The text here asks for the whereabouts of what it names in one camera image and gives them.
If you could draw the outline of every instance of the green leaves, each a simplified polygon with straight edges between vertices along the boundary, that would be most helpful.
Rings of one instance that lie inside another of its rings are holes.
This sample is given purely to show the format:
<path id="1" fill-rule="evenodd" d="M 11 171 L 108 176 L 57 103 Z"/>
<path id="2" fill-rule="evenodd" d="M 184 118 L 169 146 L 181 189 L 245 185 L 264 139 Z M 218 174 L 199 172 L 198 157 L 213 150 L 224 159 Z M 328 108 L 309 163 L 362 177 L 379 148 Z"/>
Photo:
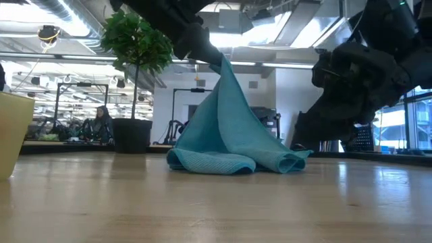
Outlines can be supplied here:
<path id="1" fill-rule="evenodd" d="M 171 63 L 171 41 L 135 13 L 122 10 L 106 19 L 101 46 L 117 56 L 113 66 L 122 72 L 125 63 L 138 64 L 142 70 L 162 72 Z"/>

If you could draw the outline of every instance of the window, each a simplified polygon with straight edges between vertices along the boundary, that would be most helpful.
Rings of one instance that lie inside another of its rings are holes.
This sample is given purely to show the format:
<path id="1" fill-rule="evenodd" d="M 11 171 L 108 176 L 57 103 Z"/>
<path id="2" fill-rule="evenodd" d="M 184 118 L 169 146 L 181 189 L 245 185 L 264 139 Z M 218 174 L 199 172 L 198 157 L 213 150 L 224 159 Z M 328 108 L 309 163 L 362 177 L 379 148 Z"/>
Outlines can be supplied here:
<path id="1" fill-rule="evenodd" d="M 427 92 L 432 92 L 432 89 L 422 89 L 420 86 L 415 87 L 410 92 L 406 93 L 408 97 L 416 96 L 416 95 L 422 95 Z"/>
<path id="2" fill-rule="evenodd" d="M 418 149 L 432 149 L 432 99 L 415 103 L 415 132 Z"/>
<path id="3" fill-rule="evenodd" d="M 373 122 L 373 136 L 375 145 L 395 149 L 406 147 L 404 106 L 384 107 L 377 111 Z"/>

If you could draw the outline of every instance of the black plant pot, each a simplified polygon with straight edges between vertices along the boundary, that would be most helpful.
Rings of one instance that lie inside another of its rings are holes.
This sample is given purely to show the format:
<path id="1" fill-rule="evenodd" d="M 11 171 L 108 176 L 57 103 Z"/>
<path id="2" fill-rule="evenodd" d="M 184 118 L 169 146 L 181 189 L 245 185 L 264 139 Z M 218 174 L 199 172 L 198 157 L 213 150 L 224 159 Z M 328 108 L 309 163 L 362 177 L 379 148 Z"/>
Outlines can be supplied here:
<path id="1" fill-rule="evenodd" d="M 145 153 L 150 146 L 152 121 L 117 118 L 113 120 L 115 152 Z"/>

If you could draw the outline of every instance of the cloth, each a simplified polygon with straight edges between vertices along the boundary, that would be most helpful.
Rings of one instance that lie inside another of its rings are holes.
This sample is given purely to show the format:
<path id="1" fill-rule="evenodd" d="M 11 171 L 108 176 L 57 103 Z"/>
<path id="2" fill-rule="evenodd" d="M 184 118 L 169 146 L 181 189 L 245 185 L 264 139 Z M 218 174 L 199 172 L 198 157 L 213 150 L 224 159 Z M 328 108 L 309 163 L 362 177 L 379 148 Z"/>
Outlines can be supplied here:
<path id="1" fill-rule="evenodd" d="M 223 175 L 303 170 L 312 151 L 291 151 L 264 128 L 227 59 L 211 67 L 221 77 L 168 152 L 170 168 Z"/>

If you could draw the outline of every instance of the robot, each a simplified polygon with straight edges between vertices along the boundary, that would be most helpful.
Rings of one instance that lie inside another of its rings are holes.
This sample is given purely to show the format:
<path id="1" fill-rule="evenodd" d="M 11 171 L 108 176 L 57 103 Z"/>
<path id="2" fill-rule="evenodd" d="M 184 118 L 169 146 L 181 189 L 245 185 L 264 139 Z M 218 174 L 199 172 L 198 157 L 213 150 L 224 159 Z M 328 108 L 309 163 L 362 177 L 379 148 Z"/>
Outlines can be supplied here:
<path id="1" fill-rule="evenodd" d="M 121 2 L 170 38 L 179 59 L 188 56 L 220 65 L 222 54 L 211 45 L 209 31 L 196 15 L 214 1 Z M 423 0 L 424 12 L 430 4 L 431 0 Z M 429 18 L 416 21 L 404 0 L 368 0 L 352 20 L 356 20 L 352 36 L 333 51 L 322 51 L 313 68 L 312 83 L 324 91 L 300 114 L 294 135 L 296 143 L 308 149 L 317 149 L 324 140 L 349 144 L 355 140 L 355 124 L 370 123 L 377 110 L 395 105 L 416 86 L 432 88 Z"/>

